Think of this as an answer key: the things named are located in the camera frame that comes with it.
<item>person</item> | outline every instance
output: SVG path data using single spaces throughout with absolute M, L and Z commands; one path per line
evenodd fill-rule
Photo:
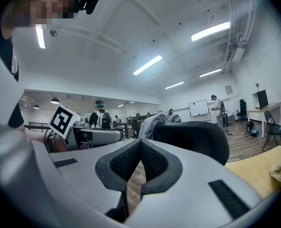
M 168 112 L 168 116 L 171 116 L 171 115 L 173 115 L 173 109 L 170 109 Z
M 112 129 L 112 118 L 110 114 L 104 110 L 104 103 L 102 100 L 97 100 L 95 102 L 95 109 L 96 111 L 90 116 L 89 127 L 91 128 L 92 125 L 94 125 L 94 128 Z
M 120 123 L 120 119 L 118 118 L 118 116 L 117 116 L 117 115 L 115 115 L 115 122 L 116 122 L 117 124 L 119 124 L 119 123 Z
M 211 110 L 215 111 L 215 116 L 216 116 L 216 122 L 217 125 L 224 130 L 224 126 L 223 126 L 223 114 L 222 114 L 222 104 L 221 101 L 216 97 L 216 95 L 212 95 L 211 96 L 211 100 L 215 101 L 215 106 L 213 108 L 211 108 Z
M 142 122 L 141 114 L 136 113 L 136 117 L 137 117 L 137 121 L 138 121 L 139 123 L 141 123 L 141 122 Z
M 0 58 L 19 80 L 19 64 L 13 55 L 12 36 L 16 28 L 33 27 L 36 24 L 51 24 L 52 19 L 72 12 L 71 4 L 79 6 L 82 0 L 11 0 L 0 15 Z M 44 135 L 26 130 L 19 104 L 14 108 L 8 125 L 25 132 L 32 140 L 44 142 Z

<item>black chair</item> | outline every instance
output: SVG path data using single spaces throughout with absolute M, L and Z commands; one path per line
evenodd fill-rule
M 158 123 L 153 130 L 153 140 L 210 156 L 222 165 L 229 158 L 227 138 L 213 123 Z
M 237 110 L 237 116 L 240 117 L 240 119 L 245 116 L 247 114 L 247 111 L 246 111 L 246 102 L 242 99 L 240 100 L 240 110 Z
M 141 125 L 139 122 L 137 121 L 133 121 L 131 123 L 131 126 L 132 126 L 132 130 L 133 130 L 133 135 L 134 135 L 134 138 L 138 138 L 139 137 L 139 134 L 140 134 L 140 130 L 141 130 Z
M 269 125 L 269 131 L 267 132 L 267 139 L 265 141 L 265 144 L 264 144 L 264 147 L 263 147 L 262 151 L 264 150 L 266 143 L 269 143 L 271 135 L 273 135 L 275 143 L 277 144 L 277 146 L 278 146 L 278 142 L 275 138 L 275 135 L 279 135 L 280 138 L 281 138 L 280 126 L 277 126 L 277 124 L 275 123 L 274 118 L 272 117 L 271 113 L 269 111 L 265 111 L 264 115 L 265 115 L 265 118 L 266 118 L 266 122 Z

